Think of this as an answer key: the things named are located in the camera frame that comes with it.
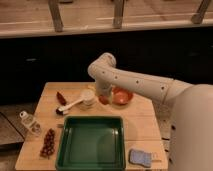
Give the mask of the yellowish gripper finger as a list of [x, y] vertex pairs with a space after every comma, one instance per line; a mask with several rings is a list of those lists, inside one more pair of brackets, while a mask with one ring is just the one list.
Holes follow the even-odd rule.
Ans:
[[110, 96], [108, 97], [109, 104], [113, 104], [113, 97], [114, 97], [114, 93], [111, 92]]

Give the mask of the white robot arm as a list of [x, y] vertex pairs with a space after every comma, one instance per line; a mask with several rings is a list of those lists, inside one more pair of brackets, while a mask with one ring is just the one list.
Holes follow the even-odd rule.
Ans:
[[168, 171], [213, 171], [213, 85], [120, 70], [110, 53], [88, 74], [100, 95], [118, 86], [172, 108]]

